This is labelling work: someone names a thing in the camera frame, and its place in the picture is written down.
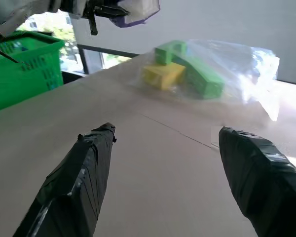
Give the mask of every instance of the white wall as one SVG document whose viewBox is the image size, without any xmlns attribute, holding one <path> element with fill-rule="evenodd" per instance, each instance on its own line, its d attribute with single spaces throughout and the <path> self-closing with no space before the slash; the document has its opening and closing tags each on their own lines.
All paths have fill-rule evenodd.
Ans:
<svg viewBox="0 0 296 237">
<path fill-rule="evenodd" d="M 77 43 L 145 53 L 173 39 L 214 39 L 272 49 L 279 79 L 296 82 L 296 0 L 161 0 L 145 25 L 120 29 L 97 18 L 98 36 L 87 20 L 73 20 Z"/>
</svg>

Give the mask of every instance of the black tape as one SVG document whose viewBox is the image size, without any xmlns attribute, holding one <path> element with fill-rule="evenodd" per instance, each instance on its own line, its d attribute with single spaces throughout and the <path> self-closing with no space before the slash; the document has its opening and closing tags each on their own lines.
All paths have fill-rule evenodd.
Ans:
<svg viewBox="0 0 296 237">
<path fill-rule="evenodd" d="M 259 237 L 296 237 L 296 167 L 274 144 L 224 127 L 223 167 L 242 214 Z"/>
<path fill-rule="evenodd" d="M 78 136 L 47 176 L 14 237 L 92 237 L 109 176 L 115 127 Z"/>
</svg>

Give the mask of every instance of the table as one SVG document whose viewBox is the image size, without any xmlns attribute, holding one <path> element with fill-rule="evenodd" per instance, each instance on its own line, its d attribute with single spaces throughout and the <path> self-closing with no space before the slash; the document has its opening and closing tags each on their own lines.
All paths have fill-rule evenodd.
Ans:
<svg viewBox="0 0 296 237">
<path fill-rule="evenodd" d="M 83 134 L 116 126 L 97 237 L 256 237 L 211 143 L 223 125 L 273 141 L 296 165 L 296 85 L 277 82 L 277 122 L 258 104 L 187 104 L 132 86 L 146 55 L 0 111 L 0 237 Z"/>
</svg>

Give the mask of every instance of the yellow block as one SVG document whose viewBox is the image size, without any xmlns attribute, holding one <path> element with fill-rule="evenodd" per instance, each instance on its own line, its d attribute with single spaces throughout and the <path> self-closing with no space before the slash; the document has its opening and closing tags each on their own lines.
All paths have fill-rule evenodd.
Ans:
<svg viewBox="0 0 296 237">
<path fill-rule="evenodd" d="M 176 63 L 169 65 L 145 66 L 144 81 L 160 90 L 168 90 L 170 86 L 181 83 L 185 67 Z"/>
</svg>

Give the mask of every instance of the green plastic basket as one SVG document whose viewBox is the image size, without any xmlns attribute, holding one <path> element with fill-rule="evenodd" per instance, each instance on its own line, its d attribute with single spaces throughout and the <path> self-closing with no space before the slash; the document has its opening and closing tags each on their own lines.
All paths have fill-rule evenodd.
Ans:
<svg viewBox="0 0 296 237">
<path fill-rule="evenodd" d="M 0 110 L 63 85 L 59 50 L 64 41 L 35 32 L 15 32 L 0 50 Z"/>
</svg>

